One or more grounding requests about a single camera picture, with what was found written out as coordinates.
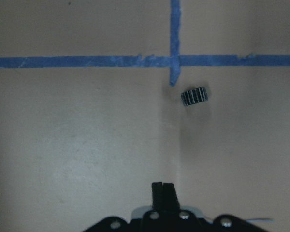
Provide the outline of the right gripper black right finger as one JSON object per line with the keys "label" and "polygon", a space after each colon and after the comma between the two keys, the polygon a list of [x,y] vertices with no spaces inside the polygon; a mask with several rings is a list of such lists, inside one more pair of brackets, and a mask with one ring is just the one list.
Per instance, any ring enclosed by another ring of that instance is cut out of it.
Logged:
{"label": "right gripper black right finger", "polygon": [[173,183],[164,183],[163,186],[163,210],[179,210],[180,203]]}

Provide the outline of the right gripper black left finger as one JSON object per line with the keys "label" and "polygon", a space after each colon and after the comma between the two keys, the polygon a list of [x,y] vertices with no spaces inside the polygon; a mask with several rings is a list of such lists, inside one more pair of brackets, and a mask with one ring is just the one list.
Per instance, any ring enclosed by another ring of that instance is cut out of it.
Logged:
{"label": "right gripper black left finger", "polygon": [[152,209],[161,210],[163,206],[163,183],[154,182],[152,187]]}

